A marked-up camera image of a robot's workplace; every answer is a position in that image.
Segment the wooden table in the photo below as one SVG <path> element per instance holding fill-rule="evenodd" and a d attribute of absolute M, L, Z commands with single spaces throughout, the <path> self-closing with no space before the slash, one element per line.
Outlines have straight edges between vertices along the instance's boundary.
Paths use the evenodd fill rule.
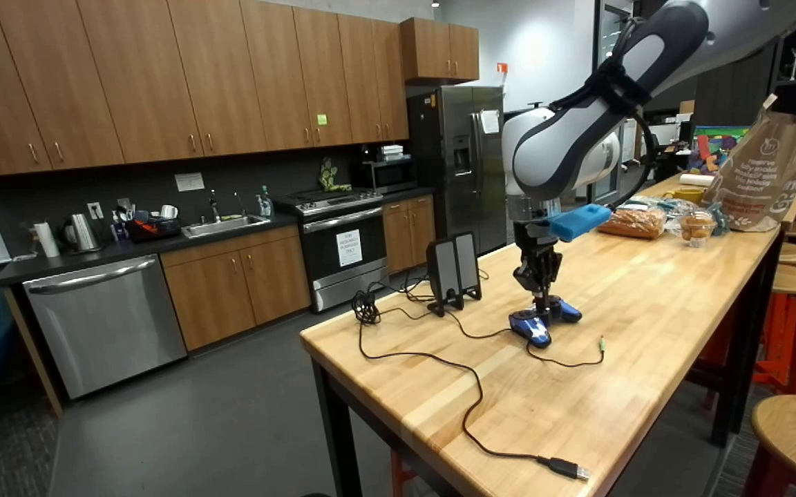
<path fill-rule="evenodd" d="M 649 195 L 678 188 L 675 178 Z M 319 374 L 341 494 L 359 494 L 349 405 L 398 450 L 418 475 L 443 494 L 606 494 L 702 344 L 734 304 L 743 323 L 734 335 L 729 367 L 720 395 L 714 440 L 728 445 L 743 420 L 763 309 L 779 257 L 779 232 L 725 235 L 702 244 L 680 237 L 627 239 L 588 232 L 558 244 L 565 266 L 554 283 L 584 319 L 554 326 L 541 356 L 562 360 L 597 359 L 597 367 L 555 367 L 525 356 L 525 340 L 507 331 L 467 340 L 452 318 L 424 318 L 405 294 L 378 297 L 378 326 L 366 327 L 371 353 L 431 349 L 463 360 L 485 378 L 485 402 L 470 428 L 494 450 L 539 453 L 577 461 L 588 480 L 562 478 L 533 461 L 481 453 L 463 432 L 463 414 L 478 396 L 470 371 L 435 359 L 377 359 L 359 353 L 355 311 L 301 333 Z M 532 309 L 532 294 L 512 269 L 521 251 L 507 244 L 481 257 L 485 300 L 467 300 L 456 318 L 470 333 L 507 327 L 508 311 Z"/>

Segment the microwave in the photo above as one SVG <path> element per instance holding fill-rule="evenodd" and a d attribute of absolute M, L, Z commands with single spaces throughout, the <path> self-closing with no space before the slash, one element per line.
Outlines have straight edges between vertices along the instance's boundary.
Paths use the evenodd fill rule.
<path fill-rule="evenodd" d="M 409 191 L 418 188 L 418 168 L 409 153 L 391 160 L 363 160 L 356 163 L 352 182 L 356 188 Z"/>

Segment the table leg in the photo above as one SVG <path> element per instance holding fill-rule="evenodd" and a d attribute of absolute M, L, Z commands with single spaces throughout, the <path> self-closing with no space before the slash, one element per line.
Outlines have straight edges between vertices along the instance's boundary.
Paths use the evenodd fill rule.
<path fill-rule="evenodd" d="M 324 436 L 331 456 L 338 494 L 363 494 L 359 461 L 355 453 L 345 400 L 336 392 L 330 371 L 313 360 Z"/>
<path fill-rule="evenodd" d="M 749 400 L 749 385 L 751 385 L 751 371 L 756 371 L 756 359 L 757 359 L 757 344 L 763 333 L 763 319 L 765 319 L 765 305 L 769 294 L 775 287 L 775 272 L 779 261 L 779 249 L 782 249 L 782 232 L 778 235 L 775 244 L 765 251 L 760 260 L 757 269 L 751 272 L 749 283 L 742 293 L 742 319 L 729 341 L 729 356 L 728 356 L 728 369 L 722 380 L 722 396 L 720 407 L 710 424 L 710 440 L 725 446 L 729 440 L 729 432 L 742 428 L 747 400 Z"/>

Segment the gray floor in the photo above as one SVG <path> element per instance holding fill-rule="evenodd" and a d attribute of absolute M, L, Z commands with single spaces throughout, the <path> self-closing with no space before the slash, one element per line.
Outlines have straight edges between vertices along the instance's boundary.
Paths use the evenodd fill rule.
<path fill-rule="evenodd" d="M 217 344 L 76 402 L 59 422 L 30 380 L 0 385 L 0 494 L 336 494 L 311 359 L 315 315 Z M 742 494 L 756 440 L 710 446 L 687 382 L 612 494 Z M 388 446 L 356 424 L 366 494 L 391 494 Z M 431 494 L 412 483 L 407 494 Z"/>

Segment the black speaker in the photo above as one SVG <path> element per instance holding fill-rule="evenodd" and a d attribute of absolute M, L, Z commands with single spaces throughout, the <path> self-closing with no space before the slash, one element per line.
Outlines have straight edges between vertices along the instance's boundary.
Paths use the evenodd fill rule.
<path fill-rule="evenodd" d="M 470 232 L 456 235 L 453 249 L 456 249 L 460 293 L 481 300 L 476 235 Z"/>
<path fill-rule="evenodd" d="M 435 315 L 445 315 L 447 305 L 463 309 L 463 287 L 456 269 L 456 242 L 453 239 L 435 239 L 427 249 L 428 260 L 428 283 L 435 304 L 428 305 Z"/>

